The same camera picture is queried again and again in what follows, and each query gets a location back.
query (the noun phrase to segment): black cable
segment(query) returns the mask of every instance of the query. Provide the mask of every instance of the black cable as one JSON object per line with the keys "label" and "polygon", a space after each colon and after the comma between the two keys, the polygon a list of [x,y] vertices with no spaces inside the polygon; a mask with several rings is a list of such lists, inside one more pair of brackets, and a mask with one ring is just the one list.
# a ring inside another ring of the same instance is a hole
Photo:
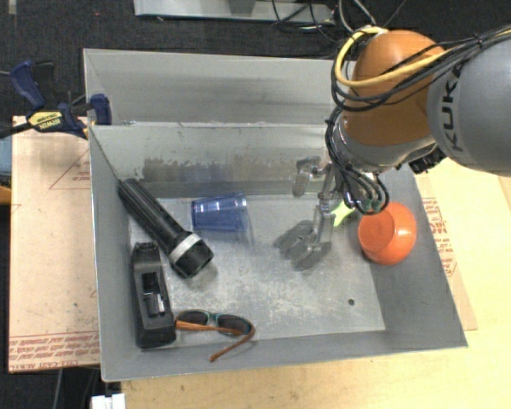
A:
{"label": "black cable", "polygon": [[[350,111],[350,112],[360,112],[360,111],[367,111],[374,107],[378,107],[382,104],[384,104],[392,95],[398,94],[399,92],[409,88],[410,86],[419,83],[423,79],[433,76],[438,72],[446,72],[450,70],[453,66],[457,65],[462,60],[467,60],[473,58],[476,54],[480,53],[482,49],[485,49],[487,47],[490,47],[492,44],[505,41],[506,39],[511,37],[511,32],[507,34],[503,34],[503,32],[506,32],[507,30],[511,29],[511,25],[505,26],[503,28],[498,28],[496,30],[485,32],[484,34],[476,37],[471,37],[468,39],[456,41],[456,42],[449,42],[449,43],[436,43],[435,45],[439,46],[442,44],[450,44],[450,43],[457,43],[460,45],[457,45],[455,49],[453,49],[450,53],[441,56],[438,58],[435,62],[432,64],[423,67],[421,70],[413,73],[412,75],[408,76],[401,82],[399,82],[394,88],[384,92],[380,93],[378,95],[366,95],[366,96],[359,96],[359,95],[351,95],[348,92],[345,92],[339,85],[335,77],[335,72],[332,71],[331,73],[331,85],[332,85],[332,94],[334,101],[336,104],[340,107],[342,107],[343,110]],[[355,101],[355,102],[363,102],[366,103],[365,106],[362,107],[353,107],[353,106],[347,106],[344,104],[344,100],[341,100],[338,98],[338,95],[343,97],[345,100]]]}
{"label": "black cable", "polygon": [[[367,210],[365,207],[362,207],[360,202],[355,198],[353,202],[349,202],[346,200],[346,196],[343,194],[343,201],[345,205],[348,207],[353,205],[357,210],[359,210],[362,214],[373,214],[383,210],[388,204],[388,190],[384,186],[384,184],[376,178],[376,181],[372,181],[368,176],[357,171],[350,164],[344,164],[340,158],[339,154],[336,150],[335,143],[333,141],[333,132],[336,127],[336,121],[342,115],[342,109],[340,107],[336,107],[331,113],[328,120],[326,120],[327,128],[325,131],[325,145],[327,146],[328,153],[330,155],[331,162],[336,166],[337,171],[341,174],[343,180],[343,186],[347,188],[347,194],[352,195],[352,189],[350,189],[350,181],[354,181],[359,188],[365,193],[365,201],[371,203],[371,210]],[[379,207],[375,208],[372,206],[372,202],[379,202]]]}
{"label": "black cable", "polygon": [[93,395],[90,395],[90,394],[92,394],[93,389],[95,389],[96,381],[98,381],[98,377],[99,377],[98,371],[99,370],[95,368],[89,375],[89,380],[87,381],[87,385],[85,386],[85,390],[83,392],[83,397],[82,397],[82,401],[81,401],[81,405],[80,405],[79,409],[84,409],[85,407],[87,407],[88,397],[89,397],[89,401],[91,400],[91,397]]}

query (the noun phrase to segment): cardboard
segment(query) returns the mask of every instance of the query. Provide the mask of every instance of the cardboard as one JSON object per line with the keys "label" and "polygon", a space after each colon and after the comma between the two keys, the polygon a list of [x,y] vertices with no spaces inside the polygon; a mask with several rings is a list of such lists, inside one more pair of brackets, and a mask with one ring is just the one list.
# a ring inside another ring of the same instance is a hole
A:
{"label": "cardboard", "polygon": [[97,365],[88,142],[15,135],[12,183],[8,370]]}

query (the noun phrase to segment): black floor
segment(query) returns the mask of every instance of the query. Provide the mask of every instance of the black floor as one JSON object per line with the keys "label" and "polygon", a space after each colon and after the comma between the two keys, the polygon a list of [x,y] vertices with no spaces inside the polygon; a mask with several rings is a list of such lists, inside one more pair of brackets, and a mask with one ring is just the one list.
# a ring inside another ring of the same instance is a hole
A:
{"label": "black floor", "polygon": [[[378,23],[401,0],[363,0]],[[83,48],[148,49],[227,55],[278,55],[329,59],[336,51],[322,33],[300,34],[271,23],[227,20],[137,19],[133,0],[17,0],[17,15],[0,0],[0,70],[23,60],[51,60],[56,89],[83,92]],[[352,26],[367,23],[355,9]],[[388,28],[405,28],[436,41],[469,37],[511,22],[511,0],[408,0]],[[327,32],[337,36],[340,32]],[[0,77],[0,121],[27,112],[27,104]],[[0,211],[0,408],[51,408],[58,372],[9,375],[6,370],[9,215]],[[57,407],[84,407],[83,396],[102,393],[98,371],[64,370]]]}

